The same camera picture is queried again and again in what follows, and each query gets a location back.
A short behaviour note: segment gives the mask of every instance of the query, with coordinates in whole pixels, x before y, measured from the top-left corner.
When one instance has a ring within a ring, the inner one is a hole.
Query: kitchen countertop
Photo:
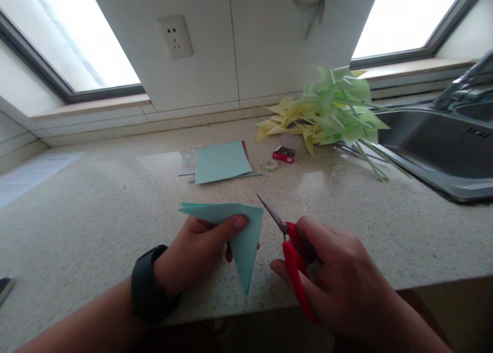
[[[353,230],[396,289],[493,274],[493,210],[448,202],[421,182],[370,166],[331,146],[302,154],[275,172],[205,185],[177,172],[187,146],[245,140],[254,171],[279,136],[255,142],[265,117],[50,149],[86,153],[0,211],[0,275],[17,284],[0,308],[0,349],[11,350],[74,312],[124,277],[138,256],[169,244],[185,215],[180,202],[261,206],[268,193],[286,219],[302,215]],[[296,305],[269,263],[282,236],[264,211],[250,293],[235,265],[185,294],[170,323]]]

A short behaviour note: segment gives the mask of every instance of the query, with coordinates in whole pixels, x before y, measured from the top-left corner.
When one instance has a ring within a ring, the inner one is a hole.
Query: watch strap
[[[149,324],[164,320],[180,302],[180,295],[169,300],[154,277],[154,262],[167,248],[166,245],[158,245],[149,250],[137,259],[132,271],[132,313]]]

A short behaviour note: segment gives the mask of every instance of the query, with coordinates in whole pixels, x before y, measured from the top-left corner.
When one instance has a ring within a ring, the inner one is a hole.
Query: scissors blade
[[[277,226],[282,231],[282,233],[287,234],[286,226],[284,225],[284,222],[281,220],[281,217],[277,214],[276,208],[272,204],[265,202],[260,197],[259,194],[257,194],[257,196],[260,199],[260,201],[262,202],[263,206],[266,208],[267,212],[269,212],[269,214],[272,216],[272,218],[274,219],[274,221],[276,222]]]

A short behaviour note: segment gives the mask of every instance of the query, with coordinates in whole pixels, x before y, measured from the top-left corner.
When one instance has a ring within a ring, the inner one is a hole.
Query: red box
[[[279,145],[272,152],[272,158],[287,163],[293,163],[300,142],[301,136],[299,135],[282,134],[281,139],[279,139]]]

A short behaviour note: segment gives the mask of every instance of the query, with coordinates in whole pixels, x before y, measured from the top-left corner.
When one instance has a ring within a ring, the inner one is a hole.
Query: stainless steel sink
[[[493,102],[463,105],[457,107],[454,111],[474,120],[493,125]]]
[[[426,109],[378,117],[391,129],[378,131],[376,147],[398,165],[454,201],[493,199],[493,125]]]

